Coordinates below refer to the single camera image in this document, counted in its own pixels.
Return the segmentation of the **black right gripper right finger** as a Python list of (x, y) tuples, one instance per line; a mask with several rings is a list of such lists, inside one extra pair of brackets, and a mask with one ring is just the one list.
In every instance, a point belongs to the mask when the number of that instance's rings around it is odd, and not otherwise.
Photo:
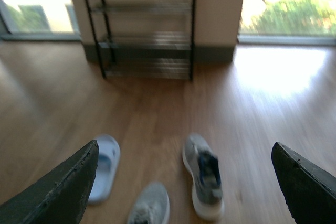
[(276, 142), (271, 160), (296, 223), (335, 223), (335, 177)]

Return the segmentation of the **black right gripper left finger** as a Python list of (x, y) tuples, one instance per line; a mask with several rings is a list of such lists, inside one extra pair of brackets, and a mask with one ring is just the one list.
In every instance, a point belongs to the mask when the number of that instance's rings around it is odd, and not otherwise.
[(80, 223), (98, 166), (90, 141), (34, 184), (1, 204), (1, 223)]

